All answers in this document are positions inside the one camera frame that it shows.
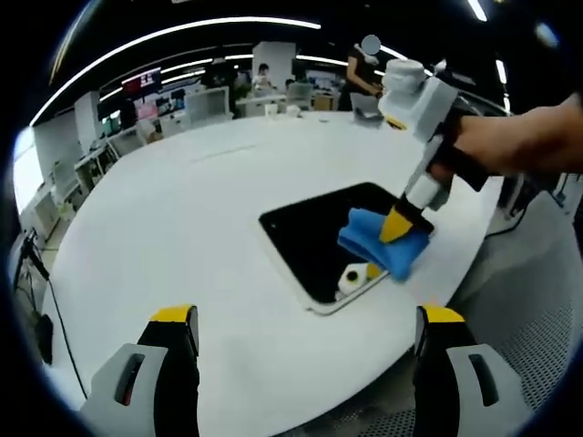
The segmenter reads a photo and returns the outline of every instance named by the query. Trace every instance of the black cable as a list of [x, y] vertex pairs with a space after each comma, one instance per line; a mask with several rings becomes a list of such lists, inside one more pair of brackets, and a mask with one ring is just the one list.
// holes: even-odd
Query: black cable
[[38, 311], [35, 308], [35, 303], [33, 302], [33, 300], [30, 298], [30, 296], [28, 295], [28, 291], [26, 291], [25, 289], [23, 289], [22, 287], [20, 287], [19, 285], [16, 285], [16, 290], [21, 290], [26, 298], [28, 299], [28, 301], [30, 302], [30, 305], [33, 307], [33, 311], [35, 312], [35, 315], [38, 315]]
[[79, 370], [77, 369], [77, 364], [75, 363], [75, 359], [73, 358], [73, 352], [71, 351], [71, 346], [69, 345], [69, 338], [66, 335], [65, 323], [63, 322], [63, 317], [61, 316], [61, 310], [58, 308], [58, 303], [56, 303], [55, 289], [53, 289], [53, 283], [51, 282], [51, 279], [49, 279], [47, 282], [48, 286], [51, 289], [51, 294], [53, 295], [53, 302], [55, 303], [56, 315], [58, 316], [58, 321], [61, 325], [61, 330], [63, 331], [63, 339], [65, 339], [66, 351], [69, 355], [69, 358], [71, 359], [71, 364], [73, 364], [73, 370], [75, 371], [75, 375], [77, 376], [77, 380], [79, 381], [79, 386], [81, 387], [83, 396], [85, 396], [85, 399], [87, 399], [87, 393], [85, 392], [85, 387], [83, 386], [83, 382], [81, 381], [81, 375], [79, 375]]
[[[39, 262], [42, 264], [42, 257], [41, 257], [40, 249], [38, 248], [38, 246], [35, 244], [35, 242], [33, 240], [30, 239], [29, 241], [33, 247], [33, 251], [36, 253], [36, 256], [38, 257]], [[85, 399], [87, 399], [87, 392], [85, 391], [85, 387], [83, 385], [83, 382], [81, 381], [81, 375], [79, 374], [79, 370], [77, 368], [77, 363], [75, 362], [75, 359], [73, 358], [73, 351], [71, 351], [71, 345], [69, 344], [69, 338], [66, 335], [65, 323], [63, 322], [63, 316], [61, 316], [61, 309], [58, 307], [58, 302], [56, 301], [56, 295], [55, 295], [55, 289], [53, 288], [53, 282], [51, 281], [50, 278], [46, 278], [46, 282], [48, 283], [48, 286], [51, 289], [51, 295], [53, 296], [53, 302], [55, 303], [56, 315], [58, 317], [59, 324], [61, 325], [61, 330], [63, 331], [63, 339], [65, 340], [66, 352], [69, 356], [69, 359], [71, 360], [71, 364], [73, 365], [73, 370], [75, 371], [75, 375], [77, 376], [77, 380], [79, 382], [79, 387], [81, 388], [81, 391], [83, 392], [83, 396], [85, 397]]]
[[28, 287], [30, 288], [31, 302], [33, 305], [33, 310], [38, 313], [38, 308], [36, 307], [35, 299], [35, 289], [33, 288], [33, 276], [30, 274], [30, 269], [26, 270], [25, 276], [28, 278]]
[[[23, 289], [20, 286], [16, 286], [17, 290], [21, 290], [25, 293], [26, 298], [28, 299], [28, 301], [30, 301], [30, 297], [28, 296], [28, 294], [26, 294], [26, 290]], [[36, 327], [36, 324], [38, 323], [38, 318], [40, 317], [40, 315], [38, 313], [33, 313], [33, 316], [35, 317], [34, 320], [32, 320], [32, 318], [30, 317], [31, 314], [29, 314], [22, 305], [18, 305], [18, 308], [22, 311], [22, 317], [23, 319], [26, 319], [26, 322], [28, 323], [28, 325], [30, 326], [30, 328], [34, 329]]]
[[484, 241], [486, 241], [487, 239], [492, 238], [492, 237], [497, 237], [499, 235], [509, 234], [510, 232], [512, 232], [513, 230], [515, 230], [516, 228], [518, 228], [518, 225], [520, 224], [520, 222], [522, 221], [522, 219], [527, 214], [527, 209], [528, 209], [528, 206], [529, 205], [530, 204], [528, 204], [528, 205], [525, 206], [525, 208], [522, 210], [522, 215], [518, 218], [517, 222], [514, 225], [512, 225], [509, 228], [502, 229], [502, 230], [499, 230], [497, 232], [492, 232], [491, 234], [486, 235], [484, 237]]
[[[563, 194], [563, 189], [565, 189], [565, 184], [567, 183], [567, 178], [565, 178], [565, 180], [563, 181], [563, 186], [561, 187], [561, 190], [558, 192], [558, 195]], [[541, 192], [544, 191], [546, 193], [548, 193], [548, 195], [550, 196], [550, 198], [553, 199], [553, 201], [557, 204], [557, 206], [559, 208], [563, 208], [563, 202], [561, 200], [559, 200], [552, 192], [550, 189], [546, 189], [544, 187], [542, 187], [535, 179], [531, 178], [528, 175], [525, 175], [525, 184], [530, 185], [533, 189]]]

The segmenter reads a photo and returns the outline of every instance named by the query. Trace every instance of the blue cloth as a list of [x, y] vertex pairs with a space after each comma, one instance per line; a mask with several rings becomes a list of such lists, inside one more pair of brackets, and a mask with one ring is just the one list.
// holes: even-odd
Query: blue cloth
[[367, 209], [352, 208], [348, 225], [338, 234], [338, 244], [357, 257], [386, 269], [396, 280], [406, 280], [411, 274], [413, 261], [429, 244], [429, 235], [411, 229], [392, 243], [379, 240], [384, 216]]

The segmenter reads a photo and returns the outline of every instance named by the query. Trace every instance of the window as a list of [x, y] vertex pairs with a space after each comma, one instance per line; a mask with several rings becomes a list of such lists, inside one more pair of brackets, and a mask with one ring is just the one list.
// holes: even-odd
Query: window
[[43, 175], [40, 171], [36, 154], [35, 135], [31, 127], [27, 127], [20, 132], [16, 139], [13, 157], [13, 178], [16, 207], [18, 214], [20, 214], [43, 183]]

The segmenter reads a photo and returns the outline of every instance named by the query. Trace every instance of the human hand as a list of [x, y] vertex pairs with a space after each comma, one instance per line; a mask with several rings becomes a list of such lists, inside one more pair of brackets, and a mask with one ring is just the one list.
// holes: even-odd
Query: human hand
[[[508, 175], [528, 167], [529, 151], [537, 143], [538, 115], [516, 117], [462, 117], [455, 142], [467, 155], [492, 173]], [[433, 164], [430, 173], [446, 182], [453, 176], [442, 164]]]
[[383, 93], [383, 87], [378, 84], [372, 84], [368, 86], [368, 92], [375, 97], [378, 97]]

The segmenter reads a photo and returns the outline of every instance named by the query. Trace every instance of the person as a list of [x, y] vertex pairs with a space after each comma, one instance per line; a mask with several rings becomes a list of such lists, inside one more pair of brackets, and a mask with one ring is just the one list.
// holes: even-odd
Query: person
[[270, 66], [267, 64], [259, 65], [259, 73], [253, 78], [253, 89], [273, 88], [270, 79]]
[[200, 83], [207, 89], [227, 86], [229, 88], [229, 111], [233, 114], [234, 118], [239, 118], [240, 113], [235, 102], [236, 79], [236, 70], [225, 61], [224, 57], [216, 57], [212, 63], [205, 68]]
[[122, 130], [133, 127], [138, 121], [133, 98], [124, 98], [119, 105], [119, 126]]
[[340, 94], [339, 111], [352, 110], [351, 93], [375, 97], [380, 97], [383, 94], [383, 88], [375, 82], [374, 68], [378, 64], [379, 61], [376, 56], [367, 55], [358, 44], [354, 45], [348, 54], [346, 84]]
[[[583, 173], [581, 97], [519, 116], [462, 117], [455, 146], [497, 174]], [[438, 164], [430, 171], [438, 180], [451, 177]]]

